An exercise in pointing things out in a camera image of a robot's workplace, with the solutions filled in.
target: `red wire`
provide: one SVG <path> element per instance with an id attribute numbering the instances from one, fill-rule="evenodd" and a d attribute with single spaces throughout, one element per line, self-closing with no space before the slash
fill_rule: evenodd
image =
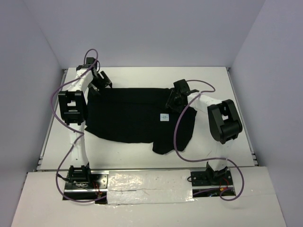
<path id="1" fill-rule="evenodd" d="M 100 192 L 99 185 L 97 182 L 96 182 L 96 188 L 98 189 L 99 195 L 102 195 L 102 192 Z"/>
<path id="2" fill-rule="evenodd" d="M 98 192 L 97 192 L 97 186 L 96 186 L 96 185 L 97 185 L 97 183 L 96 183 L 96 185 L 95 185 L 95 183 L 93 182 L 93 185 L 94 185 L 94 189 L 96 189 L 96 192 L 95 192 L 95 193 L 96 193 L 96 195 L 98 196 Z"/>
<path id="3" fill-rule="evenodd" d="M 227 187 L 226 187 L 226 188 L 228 188 L 228 186 L 229 186 L 229 182 L 228 182 L 228 180 L 226 180 L 225 178 L 223 178 L 223 180 L 225 180 L 225 181 L 226 181 L 226 183 L 227 183 Z"/>

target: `metal base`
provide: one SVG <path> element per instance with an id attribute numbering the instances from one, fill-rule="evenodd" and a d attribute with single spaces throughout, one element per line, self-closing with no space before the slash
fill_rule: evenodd
<path id="1" fill-rule="evenodd" d="M 208 179 L 206 171 L 192 171 L 190 172 L 190 182 L 193 186 L 223 186 L 232 185 L 232 175 L 230 171 L 227 171 L 223 176 L 214 178 L 212 180 Z"/>
<path id="2" fill-rule="evenodd" d="M 113 171 L 165 171 L 165 170 L 171 170 L 171 169 L 124 169 L 124 170 L 110 170 L 111 172 Z M 204 176 L 206 174 L 205 172 L 205 168 L 192 168 L 190 169 L 191 171 L 191 176 L 192 176 L 192 188 L 193 188 L 193 193 L 196 193 L 198 191 L 202 191 L 205 189 L 209 189 L 209 188 L 218 188 L 218 190 L 214 190 L 213 192 L 208 192 L 208 193 L 199 193 L 197 195 L 195 195 L 194 197 L 209 197 L 211 196 L 218 196 L 220 193 L 220 188 L 222 187 L 226 187 L 226 183 L 214 183 L 211 184 L 209 181 L 203 181 L 203 183 L 197 183 L 194 180 L 194 176 L 195 175 L 200 175 L 200 176 Z M 64 188 L 64 195 L 72 198 L 72 199 L 76 199 L 76 200 L 92 200 L 92 199 L 96 199 L 98 198 L 98 196 L 101 196 L 100 193 L 102 194 L 102 196 L 106 195 L 107 193 L 107 183 L 108 183 L 108 174 L 109 174 L 109 170 L 105 170 L 105 171 L 96 171 L 96 170 L 92 170 L 92 181 L 93 182 L 97 182 L 98 184 L 98 188 L 96 189 L 96 185 L 93 184 L 71 184 L 71 183 L 65 183 L 65 188 Z M 227 171 L 226 176 L 228 178 L 228 182 L 229 188 L 233 188 L 233 184 L 232 184 L 232 176 L 230 174 L 230 171 Z M 235 195 L 233 190 L 230 190 L 228 192 L 226 192 L 223 196 L 226 195 Z M 96 203 L 99 204 L 106 204 L 107 200 L 106 198 L 103 200 L 100 200 Z"/>

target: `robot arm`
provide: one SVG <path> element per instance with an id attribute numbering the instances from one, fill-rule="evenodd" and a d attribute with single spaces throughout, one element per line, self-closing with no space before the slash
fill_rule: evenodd
<path id="1" fill-rule="evenodd" d="M 87 58 L 85 65 L 77 67 L 75 79 L 78 79 L 93 62 L 95 62 L 94 58 Z M 71 144 L 80 135 L 84 134 L 85 120 L 88 117 L 84 98 L 87 88 L 92 87 L 93 90 L 98 90 L 106 86 L 112 87 L 112 83 L 107 75 L 103 71 L 100 74 L 97 72 L 96 66 L 94 66 L 92 70 L 73 82 L 66 91 L 61 91 L 58 94 L 61 118 L 67 125 L 72 124 L 72 128 L 74 129 L 74 131 L 69 131 Z M 68 173 L 68 180 L 70 183 L 91 182 L 91 172 L 85 150 L 84 136 L 74 144 L 71 152 L 71 167 Z"/>
<path id="2" fill-rule="evenodd" d="M 188 102 L 193 100 L 197 94 L 190 94 Z M 231 150 L 234 139 L 242 131 L 242 124 L 232 100 L 218 100 L 206 95 L 201 95 L 191 105 L 198 111 L 208 114 L 209 128 L 212 137 L 216 140 L 215 148 L 211 150 L 207 157 L 227 158 Z M 208 161 L 214 175 L 220 175 L 220 171 L 227 167 L 226 160 Z"/>
<path id="3" fill-rule="evenodd" d="M 197 92 L 197 90 L 190 90 L 184 79 L 176 81 L 166 107 L 180 113 L 194 99 L 190 106 L 208 115 L 209 130 L 216 141 L 215 149 L 212 149 L 207 157 L 227 158 L 233 140 L 242 131 L 242 123 L 235 104 L 230 99 L 222 101 L 206 95 L 196 98 L 199 94 Z M 213 177 L 217 177 L 227 170 L 227 161 L 211 160 L 206 167 L 211 169 Z"/>

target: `white label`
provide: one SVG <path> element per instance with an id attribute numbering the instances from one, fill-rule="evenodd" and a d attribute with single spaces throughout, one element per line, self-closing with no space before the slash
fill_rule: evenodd
<path id="1" fill-rule="evenodd" d="M 160 114 L 160 121 L 161 122 L 169 122 L 169 114 L 168 113 L 161 113 Z"/>

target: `cable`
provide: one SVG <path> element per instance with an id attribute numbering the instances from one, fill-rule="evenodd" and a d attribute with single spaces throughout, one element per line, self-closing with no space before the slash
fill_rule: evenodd
<path id="1" fill-rule="evenodd" d="M 191 178 L 191 176 L 189 176 L 189 177 L 187 178 L 187 181 L 188 181 L 188 182 L 192 182 L 192 181 L 189 180 L 190 178 Z"/>
<path id="2" fill-rule="evenodd" d="M 92 183 L 93 183 L 93 185 L 94 185 L 94 189 L 96 189 L 96 195 L 97 195 L 97 196 L 101 196 L 101 195 L 102 195 L 102 192 L 100 192 L 98 183 L 97 183 L 97 182 L 96 182 L 96 184 L 95 184 L 95 182 L 92 182 Z"/>
<path id="3" fill-rule="evenodd" d="M 98 70 L 97 70 L 97 72 L 99 72 L 99 71 L 100 71 L 100 69 L 101 69 L 100 62 L 99 62 L 99 61 L 97 61 L 97 64 L 99 64 L 99 68 L 98 68 Z"/>
<path id="4" fill-rule="evenodd" d="M 77 141 L 78 141 L 82 136 L 84 136 L 84 133 L 81 132 L 81 131 L 78 131 L 78 130 L 73 129 L 72 127 L 70 127 L 70 126 L 68 126 L 67 124 L 65 124 L 65 122 L 63 122 L 63 121 L 59 118 L 59 116 L 56 114 L 56 111 L 55 111 L 54 106 L 53 106 L 53 98 L 54 98 L 54 96 L 57 94 L 57 92 L 59 92 L 59 91 L 61 90 L 61 88 L 63 88 L 64 86 L 66 86 L 66 85 L 68 85 L 68 84 L 71 84 L 71 83 L 73 83 L 73 82 L 75 82 L 75 81 L 81 79 L 86 73 L 88 73 L 88 72 L 93 68 L 93 66 L 97 63 L 97 60 L 98 60 L 98 51 L 97 51 L 96 49 L 89 49 L 89 50 L 85 53 L 84 62 L 85 62 L 86 56 L 87 56 L 88 53 L 91 52 L 91 51 L 96 52 L 96 59 L 95 59 L 94 63 L 93 63 L 87 70 L 85 70 L 84 73 L 82 73 L 82 74 L 81 74 L 79 77 L 77 77 L 76 79 L 73 79 L 73 80 L 71 80 L 71 81 L 69 81 L 69 82 L 67 82 L 67 83 L 62 84 L 61 86 L 59 86 L 59 87 L 52 93 L 51 98 L 50 98 L 51 110 L 52 110 L 52 112 L 53 112 L 54 117 L 55 117 L 55 118 L 56 118 L 64 127 L 68 128 L 69 130 L 71 130 L 71 131 L 73 131 L 73 132 L 76 132 L 76 133 L 80 134 L 80 135 L 77 137 L 77 139 L 74 141 L 74 143 L 72 144 L 70 150 L 67 152 L 67 154 L 65 155 L 65 157 L 63 158 L 63 160 L 61 161 L 61 163 L 59 164 L 59 166 L 58 166 L 58 168 L 57 168 L 57 171 L 56 171 L 56 186 L 57 186 L 57 189 L 58 189 L 59 193 L 60 193 L 64 198 L 66 198 L 67 200 L 70 200 L 70 201 L 73 201 L 73 202 L 79 202 L 79 203 L 95 202 L 95 201 L 98 201 L 98 200 L 101 200 L 101 199 L 105 198 L 106 195 L 105 195 L 105 196 L 102 196 L 102 197 L 100 197 L 100 198 L 94 199 L 94 200 L 80 201 L 80 200 L 74 200 L 74 199 L 72 199 L 72 198 L 70 198 L 70 197 L 64 195 L 64 193 L 61 191 L 61 189 L 60 189 L 60 187 L 59 187 L 59 183 L 58 183 L 58 177 L 59 177 L 60 168 L 61 168 L 62 164 L 65 162 L 65 160 L 66 160 L 66 158 L 68 157 L 68 155 L 69 155 L 69 154 L 71 153 L 71 151 L 73 150 L 73 148 L 74 148 L 75 144 L 77 143 Z"/>
<path id="5" fill-rule="evenodd" d="M 69 181 L 67 178 L 65 178 L 65 177 L 61 176 L 60 174 L 58 174 L 58 177 L 59 177 L 59 178 L 61 178 L 61 179 L 62 179 L 62 180 L 64 180 L 64 181 L 66 181 L 66 182 L 68 182 L 68 181 Z"/>
<path id="6" fill-rule="evenodd" d="M 227 191 L 227 190 L 232 190 L 232 188 L 226 188 L 225 190 L 223 190 L 221 193 L 220 193 L 220 198 L 224 201 L 233 201 L 233 200 L 236 200 L 237 198 L 239 198 L 244 190 L 244 176 L 243 176 L 243 173 L 242 171 L 240 170 L 240 168 L 230 159 L 228 158 L 224 158 L 224 157 L 210 157 L 210 158 L 204 158 L 204 159 L 198 159 L 198 160 L 190 160 L 190 159 L 186 159 L 186 158 L 183 158 L 178 149 L 177 149 L 177 131 L 178 131 L 178 127 L 179 127 L 179 124 L 180 124 L 180 121 L 185 113 L 185 111 L 189 108 L 189 106 L 197 99 L 199 98 L 203 93 L 206 93 L 206 92 L 215 92 L 216 89 L 213 85 L 203 81 L 203 80 L 198 80 L 198 79 L 190 79 L 190 80 L 187 80 L 187 82 L 191 82 L 191 81 L 197 81 L 197 82 L 201 82 L 201 83 L 205 83 L 207 85 L 209 85 L 213 90 L 212 91 L 209 91 L 209 90 L 204 90 L 204 91 L 201 91 L 196 97 L 194 97 L 188 104 L 187 106 L 185 106 L 185 108 L 183 109 L 182 113 L 180 114 L 179 118 L 178 118 L 178 121 L 177 121 L 177 124 L 176 124 L 176 127 L 175 127 L 175 130 L 174 130 L 174 149 L 176 151 L 176 154 L 178 155 L 179 158 L 181 158 L 183 161 L 186 161 L 186 162 L 205 162 L 205 161 L 211 161 L 211 160 L 227 160 L 229 161 L 230 163 L 232 163 L 236 169 L 239 171 L 239 174 L 241 176 L 241 179 L 242 179 L 242 187 L 240 189 L 240 192 L 238 193 L 238 195 L 236 195 L 234 198 L 232 199 L 225 199 L 224 197 L 222 197 L 222 194 Z"/>
<path id="7" fill-rule="evenodd" d="M 212 190 L 216 190 L 216 189 L 219 189 L 219 188 L 209 188 L 209 189 L 205 189 L 205 190 L 202 190 L 202 191 L 199 191 L 199 192 L 196 192 L 193 194 L 194 195 L 198 195 L 200 193 L 204 193 L 204 192 L 209 192 L 209 191 L 212 191 Z"/>
<path id="8" fill-rule="evenodd" d="M 228 186 L 229 186 L 228 180 L 226 178 L 223 178 L 223 180 L 226 181 L 226 183 L 227 183 L 226 188 L 228 188 Z"/>

